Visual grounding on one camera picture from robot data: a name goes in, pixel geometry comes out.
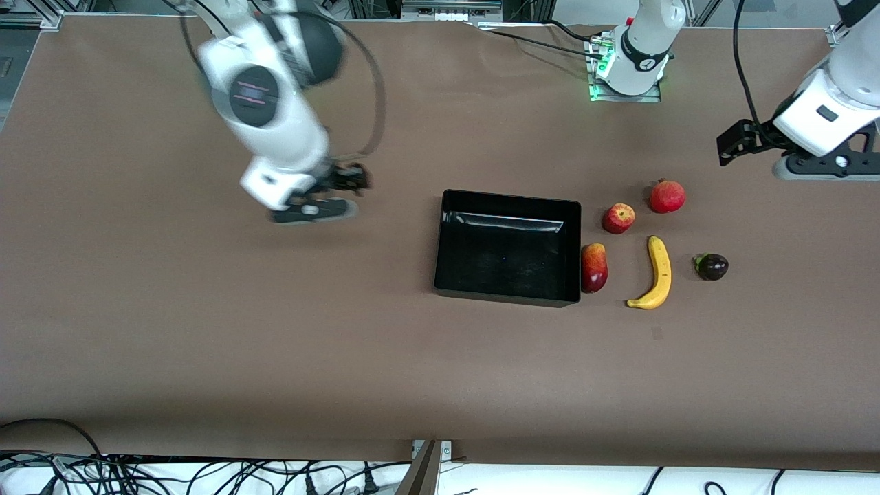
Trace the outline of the red pomegranate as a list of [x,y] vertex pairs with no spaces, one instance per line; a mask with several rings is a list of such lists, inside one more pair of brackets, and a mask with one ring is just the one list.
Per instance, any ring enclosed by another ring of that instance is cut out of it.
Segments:
[[686,191],[677,181],[660,179],[648,198],[650,209],[655,213],[667,214],[681,209],[686,203]]

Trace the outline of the red yellow mango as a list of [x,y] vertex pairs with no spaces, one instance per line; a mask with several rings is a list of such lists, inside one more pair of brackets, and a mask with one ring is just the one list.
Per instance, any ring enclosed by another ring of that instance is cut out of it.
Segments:
[[581,289],[585,294],[596,294],[608,279],[606,247],[601,243],[585,245],[581,251]]

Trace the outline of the brown table cover sheet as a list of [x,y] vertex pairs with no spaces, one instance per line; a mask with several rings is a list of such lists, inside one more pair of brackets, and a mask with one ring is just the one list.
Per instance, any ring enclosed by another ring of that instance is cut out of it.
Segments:
[[[570,54],[446,23],[352,23],[387,127],[355,217],[279,226],[176,19],[38,38],[0,131],[0,422],[109,453],[880,469],[880,183],[718,166],[745,117],[727,30],[682,32],[659,104],[592,102]],[[660,179],[685,205],[650,209]],[[578,201],[602,291],[438,295],[446,189]],[[635,211],[624,234],[602,217]],[[672,287],[653,284],[650,236]],[[694,257],[722,254],[702,280]]]

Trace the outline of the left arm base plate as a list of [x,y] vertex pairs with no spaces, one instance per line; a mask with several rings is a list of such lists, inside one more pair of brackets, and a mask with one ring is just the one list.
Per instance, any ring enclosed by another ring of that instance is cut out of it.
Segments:
[[619,93],[610,87],[603,76],[609,72],[610,66],[616,59],[616,54],[612,39],[608,38],[606,34],[610,34],[610,32],[602,32],[601,36],[592,36],[589,41],[584,42],[584,50],[590,54],[590,56],[586,56],[590,100],[593,102],[660,103],[662,95],[659,79],[654,82],[650,90],[639,95]]

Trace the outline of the red apple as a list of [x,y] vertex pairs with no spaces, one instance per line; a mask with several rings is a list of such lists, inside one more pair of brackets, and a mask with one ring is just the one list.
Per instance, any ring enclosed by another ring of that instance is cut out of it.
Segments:
[[614,203],[602,217],[602,227],[609,234],[624,234],[634,225],[635,211],[625,203]]

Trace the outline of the yellow banana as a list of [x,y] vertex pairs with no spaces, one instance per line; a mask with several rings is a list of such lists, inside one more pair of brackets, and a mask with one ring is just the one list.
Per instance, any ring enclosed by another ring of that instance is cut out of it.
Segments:
[[648,256],[653,269],[651,288],[634,300],[627,300],[626,306],[642,310],[652,310],[662,306],[672,289],[672,264],[663,239],[650,236],[647,240]]

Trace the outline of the dark purple round fruit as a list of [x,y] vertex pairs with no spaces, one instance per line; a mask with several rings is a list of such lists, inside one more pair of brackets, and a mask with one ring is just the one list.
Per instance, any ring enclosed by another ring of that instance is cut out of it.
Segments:
[[729,261],[717,253],[703,253],[692,260],[698,277],[702,280],[716,281],[722,279],[729,269]]

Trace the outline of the aluminium frame profile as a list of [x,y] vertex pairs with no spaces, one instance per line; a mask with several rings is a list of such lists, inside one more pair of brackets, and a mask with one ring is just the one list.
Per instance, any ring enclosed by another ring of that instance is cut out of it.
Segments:
[[50,7],[48,12],[25,12],[0,8],[0,29],[57,30],[62,22],[62,10]]

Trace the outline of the grey power strip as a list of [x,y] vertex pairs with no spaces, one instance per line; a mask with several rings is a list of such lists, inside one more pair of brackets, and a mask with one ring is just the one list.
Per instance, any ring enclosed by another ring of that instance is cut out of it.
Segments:
[[502,0],[400,0],[399,10],[402,20],[503,22]]

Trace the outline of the black rectangular plastic tray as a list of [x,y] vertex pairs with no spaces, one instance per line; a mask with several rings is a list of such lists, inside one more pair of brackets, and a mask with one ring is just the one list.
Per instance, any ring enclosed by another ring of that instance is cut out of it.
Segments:
[[581,300],[578,201],[443,192],[433,286],[437,294],[529,306]]

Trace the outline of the grey support pole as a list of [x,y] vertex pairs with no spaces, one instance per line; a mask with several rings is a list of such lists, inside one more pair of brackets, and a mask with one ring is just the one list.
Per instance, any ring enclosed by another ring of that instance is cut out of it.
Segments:
[[443,442],[422,441],[416,457],[394,495],[437,495],[437,480],[443,461]]

